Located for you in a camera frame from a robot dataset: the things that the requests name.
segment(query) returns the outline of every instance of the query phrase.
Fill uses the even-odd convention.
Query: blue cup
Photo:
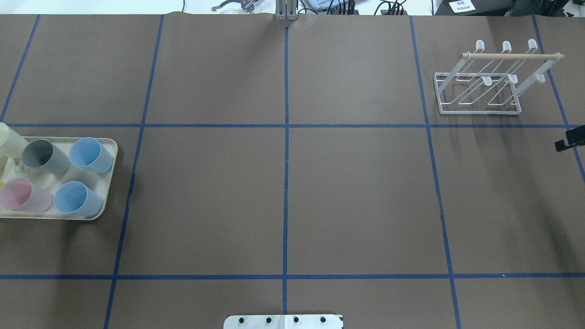
[[[69,159],[74,165],[98,174],[107,173],[113,165],[112,155],[92,137],[76,141],[69,151]]]
[[[57,190],[55,208],[63,214],[94,217],[102,209],[104,201],[79,181],[70,181]]]

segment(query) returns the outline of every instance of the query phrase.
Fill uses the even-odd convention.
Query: tray
[[[71,149],[73,143],[81,139],[75,137],[26,137],[26,136],[23,137],[29,142],[32,142],[37,139],[49,140],[51,143],[55,144],[59,149],[61,149],[66,155],[69,155],[69,150]],[[69,168],[69,171],[67,173],[57,177],[47,172],[33,170],[28,167],[25,167],[22,164],[21,159],[13,159],[5,156],[0,156],[0,172],[2,172],[0,180],[2,180],[2,182],[4,183],[7,183],[15,178],[26,178],[30,180],[33,184],[49,192],[53,197],[55,197],[55,193],[57,193],[59,187],[61,187],[63,184],[69,181],[77,180],[84,183],[87,187],[96,192],[104,200],[104,205],[102,206],[102,209],[96,216],[92,218],[87,218],[75,215],[66,215],[59,212],[54,205],[51,205],[51,207],[49,207],[49,209],[42,214],[24,213],[22,211],[6,210],[4,208],[0,208],[0,218],[35,218],[44,220],[84,221],[91,221],[98,218],[106,208],[109,187],[110,184],[112,183],[112,174],[114,166],[116,165],[116,158],[118,157],[118,144],[116,144],[116,142],[109,138],[96,139],[100,143],[102,143],[105,149],[113,157],[112,169],[105,174],[94,173],[90,170],[83,169],[75,166],[74,164],[71,164],[71,167]]]

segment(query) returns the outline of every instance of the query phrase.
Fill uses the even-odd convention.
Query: gray cup
[[[69,170],[69,157],[46,139],[37,139],[25,147],[22,152],[25,166],[42,170],[53,175],[62,175]]]

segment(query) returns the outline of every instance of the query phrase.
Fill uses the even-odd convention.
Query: pink cup
[[[52,201],[49,192],[24,178],[13,179],[0,189],[0,206],[8,210],[40,214],[49,209]]]

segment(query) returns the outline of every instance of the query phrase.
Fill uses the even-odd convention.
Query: black clamp
[[[226,0],[223,1],[219,6],[215,6],[211,8],[211,11],[217,11],[218,9],[222,9],[223,6],[227,4],[231,4],[232,2],[237,2],[242,6],[242,9],[245,12],[253,12],[254,11],[254,3],[258,2],[258,0]]]
[[[585,125],[565,132],[566,137],[555,142],[557,152],[585,145]]]

